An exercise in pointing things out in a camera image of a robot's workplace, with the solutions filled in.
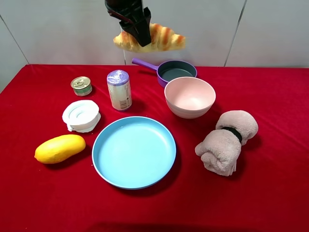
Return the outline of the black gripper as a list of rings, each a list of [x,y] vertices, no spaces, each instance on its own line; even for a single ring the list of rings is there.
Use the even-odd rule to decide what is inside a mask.
[[[138,44],[146,46],[151,43],[151,12],[148,7],[143,8],[141,0],[105,0],[105,6],[111,17],[120,20],[122,30],[132,35]]]

